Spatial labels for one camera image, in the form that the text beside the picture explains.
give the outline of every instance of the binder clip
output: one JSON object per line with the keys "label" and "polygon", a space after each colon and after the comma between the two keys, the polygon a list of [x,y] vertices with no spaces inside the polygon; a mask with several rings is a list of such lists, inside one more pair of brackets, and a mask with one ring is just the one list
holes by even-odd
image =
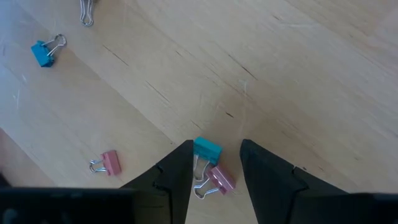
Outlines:
{"label": "binder clip", "polygon": [[[57,39],[61,38],[57,46],[55,46],[52,50],[50,50],[47,45],[51,44],[52,42],[56,41]],[[62,34],[57,34],[54,39],[44,42],[38,40],[35,45],[31,47],[33,54],[36,57],[37,62],[41,67],[51,67],[54,63],[53,54],[59,47],[63,47],[67,44],[67,39]]]}
{"label": "binder clip", "polygon": [[93,25],[93,1],[94,0],[80,0],[80,22],[85,27],[90,27]]}
{"label": "binder clip", "polygon": [[[204,181],[204,183],[200,185],[196,185],[193,187],[193,193],[199,198],[199,199],[205,199],[206,195],[218,192],[220,191],[223,195],[225,195],[227,192],[232,191],[235,189],[235,181],[226,173],[220,165],[217,165],[216,167],[212,168],[209,170],[207,173],[207,180]],[[204,185],[207,184],[207,182],[211,180],[213,185],[216,186],[216,188],[207,190],[203,195],[198,193],[198,189],[201,189]]]}
{"label": "binder clip", "polygon": [[[205,178],[205,172],[207,167],[212,164],[213,166],[217,166],[218,159],[220,158],[220,154],[222,152],[221,146],[218,146],[202,137],[197,137],[193,142],[193,154],[194,154],[194,161],[193,161],[193,178],[196,181],[203,181]],[[203,159],[206,160],[207,163],[205,168],[203,168],[201,172],[201,177],[197,177],[195,175],[195,171],[197,169],[198,160]]]}
{"label": "binder clip", "polygon": [[[90,171],[92,174],[96,172],[106,172],[107,175],[118,175],[121,172],[118,155],[116,150],[111,150],[101,154],[102,160],[90,160]],[[103,163],[103,167],[94,169],[93,165]]]}

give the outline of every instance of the silver binder clip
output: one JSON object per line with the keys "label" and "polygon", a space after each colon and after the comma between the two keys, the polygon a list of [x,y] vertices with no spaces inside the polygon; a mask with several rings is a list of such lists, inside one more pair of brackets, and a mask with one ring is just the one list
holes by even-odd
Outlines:
{"label": "silver binder clip", "polygon": [[[94,169],[94,165],[103,164],[103,167]],[[107,175],[118,175],[122,171],[116,150],[110,150],[101,154],[101,160],[90,160],[90,171],[92,174],[96,172],[106,172]]]}
{"label": "silver binder clip", "polygon": [[93,1],[94,0],[80,0],[80,22],[83,24],[83,26],[89,27],[94,23]]}
{"label": "silver binder clip", "polygon": [[[58,41],[58,44],[50,50],[48,44]],[[38,40],[35,45],[31,47],[32,53],[35,55],[37,62],[41,67],[51,67],[54,63],[53,54],[60,47],[64,47],[67,44],[67,39],[62,34],[57,34],[54,39],[44,42]]]}
{"label": "silver binder clip", "polygon": [[[235,181],[229,176],[227,172],[220,165],[212,168],[211,170],[206,172],[207,179],[200,185],[193,186],[193,193],[199,199],[205,199],[206,195],[221,192],[223,195],[235,189]],[[211,190],[207,190],[203,195],[199,194],[198,190],[207,184],[208,181],[215,186],[215,188]]]}

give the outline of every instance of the wooden floor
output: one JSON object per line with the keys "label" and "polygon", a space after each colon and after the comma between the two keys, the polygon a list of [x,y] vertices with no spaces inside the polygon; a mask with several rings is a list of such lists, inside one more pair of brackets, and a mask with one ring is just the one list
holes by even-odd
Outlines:
{"label": "wooden floor", "polygon": [[[94,14],[86,28],[79,0],[0,1],[1,146],[22,158],[3,166],[37,169],[17,185],[120,187],[203,136],[237,189],[192,196],[187,223],[256,222],[243,138],[349,192],[398,192],[397,1],[99,0]],[[67,48],[40,68],[30,46],[57,33]],[[110,149],[123,173],[90,174]]]}

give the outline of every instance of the blue binder clip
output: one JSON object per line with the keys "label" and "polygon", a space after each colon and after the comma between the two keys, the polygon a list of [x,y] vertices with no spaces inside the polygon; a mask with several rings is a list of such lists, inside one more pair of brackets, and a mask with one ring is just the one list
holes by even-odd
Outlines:
{"label": "blue binder clip", "polygon": [[218,146],[202,137],[197,137],[193,142],[193,171],[197,169],[199,157],[207,161],[205,168],[203,168],[201,172],[201,177],[193,175],[193,178],[196,181],[203,181],[205,178],[205,172],[207,167],[212,164],[214,166],[217,165],[218,159],[220,158],[222,152],[221,146]]}
{"label": "blue binder clip", "polygon": [[[50,50],[47,45],[51,44],[57,39],[61,39],[62,41],[60,41],[52,50]],[[65,36],[62,34],[57,34],[54,39],[48,42],[38,40],[37,43],[31,47],[31,49],[41,67],[51,67],[54,64],[53,54],[59,47],[63,47],[66,44],[67,39]]]}

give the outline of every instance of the metal clip handle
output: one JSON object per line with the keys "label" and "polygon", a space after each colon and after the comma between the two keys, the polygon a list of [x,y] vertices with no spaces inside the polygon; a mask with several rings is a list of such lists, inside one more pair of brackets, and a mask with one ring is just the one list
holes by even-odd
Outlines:
{"label": "metal clip handle", "polygon": [[67,39],[66,39],[66,37],[65,37],[63,34],[57,34],[57,35],[54,37],[54,39],[49,40],[49,41],[47,41],[46,43],[42,44],[42,46],[46,46],[46,45],[48,45],[48,44],[50,44],[50,43],[56,41],[56,40],[59,39],[59,38],[62,39],[62,42],[59,42],[59,43],[57,44],[57,46],[55,46],[55,47],[47,54],[47,56],[52,56],[52,55],[55,53],[55,51],[56,51],[59,47],[65,46],[65,45],[67,44]]}
{"label": "metal clip handle", "polygon": [[100,161],[90,160],[90,171],[92,174],[94,174],[96,172],[106,172],[105,167],[100,167],[100,168],[94,169],[93,165],[99,164],[101,162],[102,162],[102,160],[100,160]]}
{"label": "metal clip handle", "polygon": [[87,11],[85,0],[80,0],[80,22],[86,27],[93,25],[93,0],[87,0]]}
{"label": "metal clip handle", "polygon": [[195,181],[203,181],[205,179],[205,172],[207,170],[207,167],[210,165],[210,161],[207,161],[205,167],[203,168],[203,170],[201,171],[201,176],[197,177],[195,176],[195,171],[197,169],[197,165],[198,165],[198,160],[199,160],[199,155],[195,154],[194,155],[194,161],[193,161],[193,179]]}
{"label": "metal clip handle", "polygon": [[203,195],[201,195],[201,194],[198,193],[198,189],[201,189],[204,185],[206,185],[207,182],[208,182],[209,180],[210,180],[210,178],[207,178],[207,180],[204,181],[204,183],[202,183],[202,184],[200,184],[200,185],[195,185],[195,186],[193,186],[193,193],[194,193],[194,194],[196,195],[196,197],[198,197],[199,199],[202,199],[202,200],[203,200],[203,199],[205,199],[206,195],[219,191],[218,188],[215,188],[215,189],[207,190]]}

